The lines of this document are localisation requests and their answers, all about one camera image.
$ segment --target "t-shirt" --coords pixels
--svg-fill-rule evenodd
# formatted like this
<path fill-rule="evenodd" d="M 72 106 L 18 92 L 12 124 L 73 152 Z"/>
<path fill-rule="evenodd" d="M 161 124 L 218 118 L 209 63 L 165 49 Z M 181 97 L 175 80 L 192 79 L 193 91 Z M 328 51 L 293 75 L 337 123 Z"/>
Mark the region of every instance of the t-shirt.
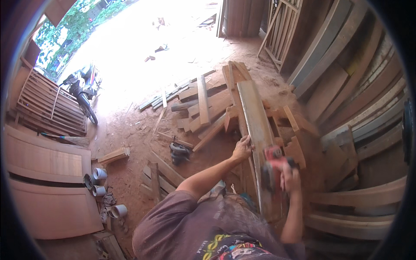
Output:
<path fill-rule="evenodd" d="M 282 244 L 241 196 L 218 187 L 197 201 L 174 191 L 144 216 L 133 250 L 146 259 L 305 259 L 303 244 Z"/>

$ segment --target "left hand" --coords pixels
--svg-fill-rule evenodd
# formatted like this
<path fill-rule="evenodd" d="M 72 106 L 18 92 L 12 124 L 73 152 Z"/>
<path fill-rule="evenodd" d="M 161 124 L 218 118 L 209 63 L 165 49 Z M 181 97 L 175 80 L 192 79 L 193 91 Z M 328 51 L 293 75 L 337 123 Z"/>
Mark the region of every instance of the left hand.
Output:
<path fill-rule="evenodd" d="M 241 163 L 251 156 L 251 151 L 253 149 L 254 146 L 250 145 L 250 136 L 243 136 L 235 145 L 233 155 L 231 157 Z"/>

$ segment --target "sawdust covered ground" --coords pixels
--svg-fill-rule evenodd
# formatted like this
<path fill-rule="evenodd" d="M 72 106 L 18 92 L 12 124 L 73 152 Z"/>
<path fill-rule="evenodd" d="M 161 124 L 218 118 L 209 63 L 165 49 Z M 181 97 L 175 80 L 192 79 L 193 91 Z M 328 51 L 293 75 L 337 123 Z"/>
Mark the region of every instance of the sawdust covered ground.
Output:
<path fill-rule="evenodd" d="M 260 58 L 256 57 L 261 44 L 260 37 L 223 40 L 215 38 L 214 31 L 203 29 L 190 32 L 182 41 L 182 45 L 176 45 L 178 50 L 170 49 L 171 53 L 165 51 L 159 57 L 156 53 L 156 60 L 149 61 L 154 62 L 153 64 L 137 61 L 140 66 L 152 66 L 156 69 L 158 77 L 138 70 L 134 74 L 123 75 L 124 84 L 114 86 L 112 80 L 106 83 L 107 75 L 104 74 L 102 85 L 104 90 L 100 90 L 100 96 L 93 103 L 99 125 L 96 128 L 89 125 L 87 136 L 91 140 L 92 157 L 99 158 L 122 146 L 129 146 L 131 151 L 130 158 L 118 160 L 107 166 L 108 185 L 111 187 L 109 190 L 113 192 L 118 203 L 126 205 L 129 211 L 125 223 L 128 226 L 126 233 L 118 225 L 118 221 L 113 221 L 113 231 L 128 258 L 134 257 L 131 245 L 132 233 L 144 215 L 154 206 L 153 201 L 141 194 L 139 189 L 140 175 L 143 167 L 148 163 L 149 153 L 151 151 L 157 153 L 186 178 L 231 156 L 239 138 L 236 134 L 220 133 L 203 150 L 192 154 L 190 163 L 184 162 L 176 167 L 171 164 L 168 147 L 170 141 L 152 134 L 162 108 L 156 111 L 147 108 L 140 112 L 135 109 L 136 106 L 158 94 L 160 87 L 167 81 L 173 85 L 186 77 L 196 77 L 196 73 L 202 74 L 210 68 L 216 69 L 216 72 L 206 79 L 210 79 L 209 83 L 214 84 L 223 77 L 222 66 L 226 65 L 228 60 L 233 60 L 245 63 L 258 86 L 261 97 L 267 99 L 272 107 L 289 105 L 294 110 L 299 110 L 291 88 L 283 82 L 268 55 L 262 52 Z M 188 63 L 186 60 L 189 57 L 191 59 L 195 57 L 195 61 Z M 141 86 L 141 82 L 146 82 L 146 85 Z M 182 129 L 177 129 L 176 120 L 187 117 L 185 112 L 170 111 L 170 107 L 177 102 L 179 101 L 176 99 L 168 102 L 168 108 L 157 131 L 167 132 L 166 134 L 170 136 L 176 135 L 196 145 L 199 142 L 197 134 L 186 134 Z M 234 183 L 237 192 L 242 190 L 239 178 L 233 173 L 229 173 L 225 181 L 227 186 Z"/>

